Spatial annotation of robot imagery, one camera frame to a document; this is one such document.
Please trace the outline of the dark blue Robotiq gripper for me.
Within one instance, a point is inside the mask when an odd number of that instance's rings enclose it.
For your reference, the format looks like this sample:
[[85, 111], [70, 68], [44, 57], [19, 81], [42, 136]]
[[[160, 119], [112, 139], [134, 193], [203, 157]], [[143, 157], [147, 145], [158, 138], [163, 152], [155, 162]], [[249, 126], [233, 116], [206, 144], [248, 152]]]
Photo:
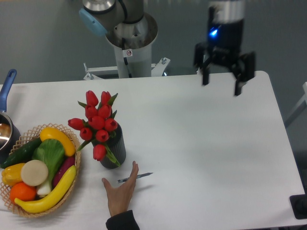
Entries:
[[194, 48], [193, 65], [202, 74], [202, 85], [209, 84], [210, 65], [219, 65], [234, 72], [235, 96], [242, 93], [243, 86], [255, 77], [255, 52], [242, 54], [244, 19], [230, 22], [208, 20], [207, 42]]

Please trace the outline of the black sleeved forearm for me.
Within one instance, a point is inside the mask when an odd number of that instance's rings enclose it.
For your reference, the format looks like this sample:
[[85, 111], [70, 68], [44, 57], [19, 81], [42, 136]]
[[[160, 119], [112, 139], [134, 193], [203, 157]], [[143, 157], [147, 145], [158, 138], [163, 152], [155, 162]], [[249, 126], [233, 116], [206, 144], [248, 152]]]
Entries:
[[108, 230], [140, 230], [132, 210], [110, 217], [106, 221], [106, 228]]

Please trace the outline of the person's hand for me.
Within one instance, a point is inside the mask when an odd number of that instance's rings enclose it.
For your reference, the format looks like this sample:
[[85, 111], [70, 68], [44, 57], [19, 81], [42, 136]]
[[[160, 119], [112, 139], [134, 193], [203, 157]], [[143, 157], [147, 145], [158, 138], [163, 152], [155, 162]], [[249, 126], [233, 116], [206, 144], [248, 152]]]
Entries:
[[102, 183], [108, 199], [108, 210], [111, 217], [128, 210], [136, 186], [138, 171], [138, 164], [136, 161], [133, 161], [128, 180], [117, 188], [112, 187], [106, 178], [102, 178]]

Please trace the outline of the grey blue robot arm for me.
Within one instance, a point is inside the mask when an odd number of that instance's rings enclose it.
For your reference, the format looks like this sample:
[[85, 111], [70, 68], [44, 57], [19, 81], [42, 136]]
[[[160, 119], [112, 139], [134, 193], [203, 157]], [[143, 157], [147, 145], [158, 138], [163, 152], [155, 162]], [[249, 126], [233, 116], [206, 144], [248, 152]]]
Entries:
[[[208, 4], [207, 40], [195, 45], [193, 65], [209, 83], [210, 66], [227, 68], [234, 76], [235, 95], [255, 76], [256, 55], [241, 53], [245, 3], [212, 0]], [[79, 16], [97, 36], [113, 46], [120, 78], [164, 76], [169, 59], [152, 63], [157, 38], [155, 19], [145, 13], [141, 0], [85, 0]]]

